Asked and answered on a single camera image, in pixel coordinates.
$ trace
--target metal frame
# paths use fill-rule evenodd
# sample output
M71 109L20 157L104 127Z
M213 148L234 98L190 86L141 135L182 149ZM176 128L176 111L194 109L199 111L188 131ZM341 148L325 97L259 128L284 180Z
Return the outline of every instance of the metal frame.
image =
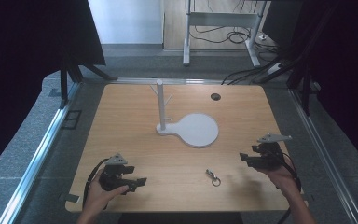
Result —
M69 92L68 104L64 108L60 108L57 110L52 122L48 126L48 130L45 133L42 141L39 144L39 147L36 150L31 162L29 163L24 175L21 178L19 185L11 196L10 201L7 204L7 207L0 217L0 223L13 223L16 219L18 213L20 212L26 197L31 190L34 181L36 180L36 176L39 173L42 164L48 155L51 145L55 137L58 134L58 130L60 129L63 120L68 112L68 108L72 104L72 99L75 97L75 94L79 88L78 83L74 83Z
M342 178L341 173L331 159L330 154L328 153L321 136L313 125L312 120L302 109L301 100L298 96L298 93L294 90L289 89L289 94L296 105L298 115L301 117L304 123L304 127L310 135L310 139L312 140L312 143L315 146L316 151L318 152L319 158L324 165L324 169L330 177L330 180L333 184L334 189L336 190L338 198L341 200L342 205L347 212L351 223L358 223L358 205L356 204L356 201L353 199L353 196L348 190L348 187L344 179Z
M266 4L267 1L264 1L257 14L205 13L191 12L191 0L186 0L186 35L183 45L183 65L190 65L190 26L228 26L246 27L254 30L251 38L245 41L245 45L254 67L259 67L260 62L255 54L254 43L261 20L263 19Z

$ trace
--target small black hole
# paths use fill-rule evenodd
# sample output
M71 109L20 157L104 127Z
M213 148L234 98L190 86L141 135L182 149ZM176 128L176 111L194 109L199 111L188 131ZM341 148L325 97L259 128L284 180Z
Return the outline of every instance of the small black hole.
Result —
M219 94L217 94L217 93L213 93L213 94L211 95L211 99L213 99L213 100L215 100L215 101L218 101L218 100L222 99L222 97L221 97Z

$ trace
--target key ring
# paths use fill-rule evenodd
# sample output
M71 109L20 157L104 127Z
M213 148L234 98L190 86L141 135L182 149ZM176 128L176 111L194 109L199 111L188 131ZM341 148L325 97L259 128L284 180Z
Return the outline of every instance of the key ring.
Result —
M220 181L219 178L215 178L212 180L212 184L215 186L215 187L219 187L220 184L222 183L222 181Z
M212 184L215 187L220 186L220 184L222 183L222 181L219 179L219 177L217 177L210 169L206 170L206 173L212 178Z

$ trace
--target desk leg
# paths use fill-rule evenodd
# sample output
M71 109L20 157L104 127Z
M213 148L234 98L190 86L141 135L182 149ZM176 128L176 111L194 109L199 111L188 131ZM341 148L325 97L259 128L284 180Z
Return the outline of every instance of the desk leg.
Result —
M257 13L257 18L255 19L255 25L252 28L252 35L249 40L245 41L246 48L248 49L249 56L251 57L252 63L254 67L259 67L260 62L257 59L257 55L255 55L255 49L254 49L254 43L255 43L255 37L257 36L258 28L260 28L261 20L263 19L263 13L264 9L266 8L267 1L263 2L263 6L260 8L260 10Z
M183 45L183 65L190 65L190 8L191 0L186 0L186 35Z
M68 81L67 81L67 70L65 61L62 60L61 64L61 72L60 72L60 79L61 79L61 104L60 109L63 109L68 103Z

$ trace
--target metal keyring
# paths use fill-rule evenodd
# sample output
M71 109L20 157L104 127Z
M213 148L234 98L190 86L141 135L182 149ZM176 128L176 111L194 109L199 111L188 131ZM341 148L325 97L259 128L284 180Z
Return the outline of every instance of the metal keyring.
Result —
M212 180L212 184L215 186L215 187L218 187L220 186L220 183L222 183L222 181L220 181L219 178L215 178Z

